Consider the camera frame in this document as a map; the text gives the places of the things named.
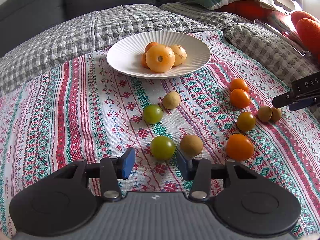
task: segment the tomato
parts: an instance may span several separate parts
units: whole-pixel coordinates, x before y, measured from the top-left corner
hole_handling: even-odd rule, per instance
[[[172,158],[176,146],[174,142],[167,136],[157,136],[153,138],[150,144],[150,150],[157,160],[166,161]]]
[[[250,96],[249,94],[240,89],[234,89],[230,94],[230,103],[237,108],[245,108],[250,105]]]
[[[175,61],[174,52],[168,46],[158,44],[152,46],[146,54],[148,67],[158,73],[163,73],[172,68]]]
[[[236,79],[232,80],[230,82],[229,88],[231,91],[233,91],[236,88],[240,88],[240,89],[246,91],[247,93],[249,92],[249,87],[248,87],[247,82],[241,78],[236,78]]]
[[[146,52],[142,54],[141,56],[141,65],[145,68],[149,68],[148,65],[147,65],[147,62],[146,62]]]
[[[254,146],[249,138],[240,133],[232,134],[226,145],[227,155],[236,161],[245,161],[254,153]]]
[[[250,112],[241,113],[237,119],[237,127],[239,130],[247,132],[254,128],[256,125],[256,118]]]
[[[158,105],[146,106],[142,112],[143,119],[150,124],[155,124],[157,122],[160,122],[162,119],[162,116],[163,116],[162,109]]]
[[[158,45],[159,43],[153,41],[153,42],[150,42],[144,49],[145,52],[147,52],[152,46],[155,46],[155,45]]]
[[[187,58],[187,52],[181,45],[174,44],[170,46],[170,49],[174,52],[175,61],[173,66],[178,66],[185,62]]]

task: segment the ribbed plate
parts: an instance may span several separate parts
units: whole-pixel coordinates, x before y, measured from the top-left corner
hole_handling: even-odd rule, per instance
[[[179,44],[187,52],[186,61],[165,73],[155,73],[144,68],[141,55],[146,45],[152,41],[171,46]],[[183,76],[205,66],[210,60],[210,50],[201,40],[177,32],[145,32],[129,36],[113,45],[107,54],[109,65],[122,74],[148,79],[164,79]]]

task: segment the orange pillow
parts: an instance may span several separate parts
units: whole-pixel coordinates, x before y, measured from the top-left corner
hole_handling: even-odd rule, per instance
[[[296,30],[302,43],[320,59],[320,23],[304,18],[297,22]]]
[[[296,27],[298,21],[300,21],[301,19],[311,19],[315,22],[320,23],[320,21],[316,17],[313,17],[311,14],[304,11],[295,11],[291,14],[291,21],[294,27]]]

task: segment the orange fruit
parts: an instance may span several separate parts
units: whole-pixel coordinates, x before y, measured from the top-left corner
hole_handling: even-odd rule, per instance
[[[245,108],[250,105],[250,96],[243,89],[236,88],[230,94],[230,103],[237,108]]]
[[[242,78],[236,78],[236,79],[232,80],[230,82],[229,88],[230,88],[231,91],[236,89],[236,88],[240,88],[240,89],[246,91],[247,93],[249,92],[248,84]]]
[[[241,133],[232,134],[226,145],[227,155],[236,161],[245,161],[254,153],[254,146],[249,138]]]
[[[152,46],[146,54],[148,67],[158,73],[163,73],[172,68],[175,61],[174,52],[168,46],[158,44]]]
[[[149,68],[148,65],[147,65],[147,62],[146,62],[146,52],[142,54],[141,56],[141,65],[145,68]]]
[[[158,45],[159,43],[153,41],[153,42],[150,42],[144,49],[145,52],[147,52],[152,46],[155,46],[155,45]]]

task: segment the yellow tomato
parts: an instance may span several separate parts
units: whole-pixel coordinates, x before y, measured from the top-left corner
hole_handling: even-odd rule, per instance
[[[235,90],[236,88],[240,88],[240,89],[246,91],[247,93],[249,92],[249,87],[248,87],[247,82],[241,78],[236,78],[236,79],[232,80],[230,82],[229,88],[231,91]]]
[[[230,103],[237,108],[245,108],[250,105],[250,96],[249,94],[240,89],[234,89],[230,94]]]
[[[231,135],[226,146],[227,155],[236,161],[245,161],[254,153],[254,146],[249,138],[240,133]]]
[[[237,127],[239,130],[247,132],[254,128],[256,125],[256,118],[250,112],[241,113],[237,119]]]
[[[170,46],[170,49],[172,49],[172,51],[174,52],[174,57],[175,57],[175,61],[173,64],[174,67],[185,62],[187,58],[187,52],[184,49],[184,47],[182,47],[181,45],[175,44]]]
[[[163,73],[172,68],[175,61],[174,52],[168,46],[158,44],[152,46],[146,54],[148,67],[158,73]]]

